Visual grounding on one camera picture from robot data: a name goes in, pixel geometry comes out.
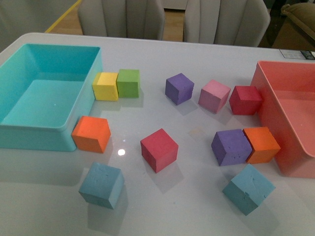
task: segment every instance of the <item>pink cube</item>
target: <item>pink cube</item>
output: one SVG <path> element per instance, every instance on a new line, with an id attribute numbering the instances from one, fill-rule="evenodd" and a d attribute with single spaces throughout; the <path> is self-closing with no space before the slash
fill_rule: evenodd
<path id="1" fill-rule="evenodd" d="M 254 115 L 262 98 L 255 86 L 235 86 L 229 103 L 234 115 Z"/>
<path id="2" fill-rule="evenodd" d="M 205 109 L 217 113 L 226 103 L 231 88 L 211 80 L 202 89 L 198 104 Z"/>
<path id="3" fill-rule="evenodd" d="M 140 141 L 143 158 L 157 173 L 177 159 L 178 145 L 160 129 Z"/>

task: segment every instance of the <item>chair back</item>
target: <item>chair back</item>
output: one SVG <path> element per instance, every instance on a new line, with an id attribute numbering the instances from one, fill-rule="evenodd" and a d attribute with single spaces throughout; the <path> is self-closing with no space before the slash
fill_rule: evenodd
<path id="1" fill-rule="evenodd" d="M 188 0 L 184 39 L 257 47 L 269 23 L 263 0 Z"/>
<path id="2" fill-rule="evenodd" d="M 160 0 L 82 0 L 84 35 L 162 40 L 165 13 Z"/>

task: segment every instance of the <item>purple cube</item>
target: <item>purple cube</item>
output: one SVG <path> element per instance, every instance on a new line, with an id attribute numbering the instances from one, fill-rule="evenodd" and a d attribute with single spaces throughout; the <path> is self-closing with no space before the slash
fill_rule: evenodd
<path id="1" fill-rule="evenodd" d="M 220 166 L 245 163 L 252 152 L 251 144 L 241 129 L 217 132 L 211 147 Z"/>
<path id="2" fill-rule="evenodd" d="M 192 96 L 194 83 L 182 73 L 166 80 L 165 95 L 176 105 L 179 105 Z"/>

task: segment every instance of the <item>cushion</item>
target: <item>cushion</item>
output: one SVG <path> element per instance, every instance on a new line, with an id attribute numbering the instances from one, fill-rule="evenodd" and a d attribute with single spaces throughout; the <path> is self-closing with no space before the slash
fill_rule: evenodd
<path id="1" fill-rule="evenodd" d="M 315 40 L 315 4 L 308 2 L 286 4 L 281 8 L 281 12 Z"/>

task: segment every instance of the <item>salmon storage box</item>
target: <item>salmon storage box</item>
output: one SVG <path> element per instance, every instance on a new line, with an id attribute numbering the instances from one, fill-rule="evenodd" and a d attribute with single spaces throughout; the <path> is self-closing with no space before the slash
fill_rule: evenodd
<path id="1" fill-rule="evenodd" d="M 95 100 L 99 47 L 25 44 L 0 67 L 0 148 L 73 151 Z"/>
<path id="2" fill-rule="evenodd" d="M 261 123 L 281 147 L 280 171 L 315 178 L 315 64 L 259 61 L 251 85 L 263 97 Z"/>

